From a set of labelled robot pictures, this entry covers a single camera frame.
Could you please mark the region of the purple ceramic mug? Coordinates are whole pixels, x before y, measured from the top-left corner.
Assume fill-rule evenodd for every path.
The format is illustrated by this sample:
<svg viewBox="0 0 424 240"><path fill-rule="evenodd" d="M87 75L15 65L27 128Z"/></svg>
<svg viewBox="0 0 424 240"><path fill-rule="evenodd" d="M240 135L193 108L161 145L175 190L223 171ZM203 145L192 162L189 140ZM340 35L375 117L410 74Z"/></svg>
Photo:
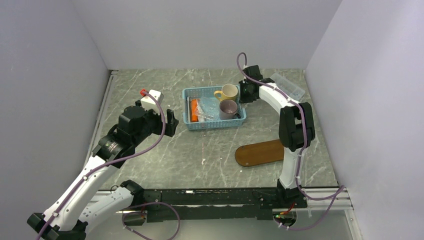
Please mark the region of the purple ceramic mug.
<svg viewBox="0 0 424 240"><path fill-rule="evenodd" d="M225 99L219 104L219 118L221 120L239 119L239 105L231 99Z"/></svg>

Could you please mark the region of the light blue plastic basket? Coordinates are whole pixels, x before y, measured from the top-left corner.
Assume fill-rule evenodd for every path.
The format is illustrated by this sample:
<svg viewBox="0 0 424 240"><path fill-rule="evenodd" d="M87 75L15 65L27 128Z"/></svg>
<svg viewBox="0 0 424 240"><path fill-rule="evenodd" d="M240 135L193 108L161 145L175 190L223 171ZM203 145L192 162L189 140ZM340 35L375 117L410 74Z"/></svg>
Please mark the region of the light blue plastic basket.
<svg viewBox="0 0 424 240"><path fill-rule="evenodd" d="M187 121L186 115L186 97L190 99L199 99L201 97L215 98L214 92L221 90L222 85L218 86L204 86L204 87L192 87L185 88L182 90L182 100L184 103L184 110L182 112L183 122L186 124L188 130L197 131L197 130L211 130L211 129L221 129L221 128L235 128L240 127L245 119L247 118L246 109L238 102L239 97L236 98L236 102L239 107L240 118L237 119L228 119L228 120L216 120L216 121L199 121L199 122L190 122Z"/></svg>

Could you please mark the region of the clear acrylic toothbrush holder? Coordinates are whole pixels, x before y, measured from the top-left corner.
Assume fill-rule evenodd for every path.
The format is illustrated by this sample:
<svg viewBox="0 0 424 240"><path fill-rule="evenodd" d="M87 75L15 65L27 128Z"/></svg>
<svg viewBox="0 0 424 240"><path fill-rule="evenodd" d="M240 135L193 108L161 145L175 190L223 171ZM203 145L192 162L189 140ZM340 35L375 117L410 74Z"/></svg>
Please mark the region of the clear acrylic toothbrush holder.
<svg viewBox="0 0 424 240"><path fill-rule="evenodd" d="M201 97L197 99L194 114L205 121L218 121L220 119L220 102L214 97Z"/></svg>

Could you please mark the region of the brown wooden oval tray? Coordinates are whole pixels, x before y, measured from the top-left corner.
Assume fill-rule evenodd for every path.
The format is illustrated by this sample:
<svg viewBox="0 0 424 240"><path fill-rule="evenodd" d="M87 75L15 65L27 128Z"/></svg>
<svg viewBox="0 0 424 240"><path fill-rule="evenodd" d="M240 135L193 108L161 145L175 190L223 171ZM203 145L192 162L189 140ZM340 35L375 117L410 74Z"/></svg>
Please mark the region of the brown wooden oval tray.
<svg viewBox="0 0 424 240"><path fill-rule="evenodd" d="M240 146L234 154L242 167L255 167L284 160L284 146L279 139Z"/></svg>

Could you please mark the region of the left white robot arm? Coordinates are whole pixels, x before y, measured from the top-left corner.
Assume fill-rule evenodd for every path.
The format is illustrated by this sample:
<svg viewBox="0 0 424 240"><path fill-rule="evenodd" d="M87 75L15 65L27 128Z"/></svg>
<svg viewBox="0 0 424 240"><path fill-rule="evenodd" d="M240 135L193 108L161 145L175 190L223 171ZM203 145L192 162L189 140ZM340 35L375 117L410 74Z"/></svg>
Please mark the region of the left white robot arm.
<svg viewBox="0 0 424 240"><path fill-rule="evenodd" d="M145 110L140 105L126 107L118 123L99 140L83 170L65 193L47 210L35 212L28 218L28 225L38 233L37 239L83 240L114 212L126 208L137 210L148 201L159 200L160 194L145 191L134 181L126 180L89 205L102 184L123 166L120 158L133 157L136 147L151 134L172 137L178 124L171 109L167 109L164 118L155 110Z"/></svg>

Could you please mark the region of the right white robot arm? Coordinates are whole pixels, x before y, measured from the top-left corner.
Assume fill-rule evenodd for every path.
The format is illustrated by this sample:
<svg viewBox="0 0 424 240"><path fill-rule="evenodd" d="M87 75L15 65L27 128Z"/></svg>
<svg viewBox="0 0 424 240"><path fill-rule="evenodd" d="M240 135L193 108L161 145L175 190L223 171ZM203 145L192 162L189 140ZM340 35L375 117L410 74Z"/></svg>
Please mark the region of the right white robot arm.
<svg viewBox="0 0 424 240"><path fill-rule="evenodd" d="M270 78L263 78L258 65L239 68L244 79L239 82L240 102L258 99L268 103L279 114L278 137L284 147L283 167L275 194L276 203L287 208L298 199L303 155L315 139L312 106L289 97Z"/></svg>

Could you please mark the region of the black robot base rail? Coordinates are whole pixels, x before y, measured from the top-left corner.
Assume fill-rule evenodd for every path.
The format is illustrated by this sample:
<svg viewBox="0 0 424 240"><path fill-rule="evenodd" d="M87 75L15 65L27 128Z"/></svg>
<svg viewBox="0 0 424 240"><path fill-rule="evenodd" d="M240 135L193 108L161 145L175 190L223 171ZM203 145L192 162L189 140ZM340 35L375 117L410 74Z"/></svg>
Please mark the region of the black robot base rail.
<svg viewBox="0 0 424 240"><path fill-rule="evenodd" d="M146 211L149 223L168 220L243 219L272 220L280 212L307 208L300 193L281 187L145 189L127 210Z"/></svg>

